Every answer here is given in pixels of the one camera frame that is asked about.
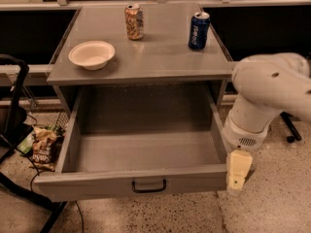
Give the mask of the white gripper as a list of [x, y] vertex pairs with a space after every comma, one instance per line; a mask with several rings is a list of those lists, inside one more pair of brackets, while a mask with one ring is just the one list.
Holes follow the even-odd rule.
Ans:
[[223, 136], [233, 150], [226, 158], [226, 190], [229, 194], [242, 191], [253, 157], [246, 150], [258, 150], [267, 136], [272, 120], [281, 114], [278, 109], [253, 103], [238, 94], [229, 111]]

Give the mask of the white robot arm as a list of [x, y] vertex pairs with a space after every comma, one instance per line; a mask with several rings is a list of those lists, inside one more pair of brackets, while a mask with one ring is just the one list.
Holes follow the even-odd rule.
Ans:
[[226, 190], [242, 191], [253, 157], [267, 136], [272, 120], [288, 113], [311, 122], [311, 77], [308, 61], [292, 52], [257, 54], [233, 68], [237, 97], [223, 127], [229, 145], [226, 157]]

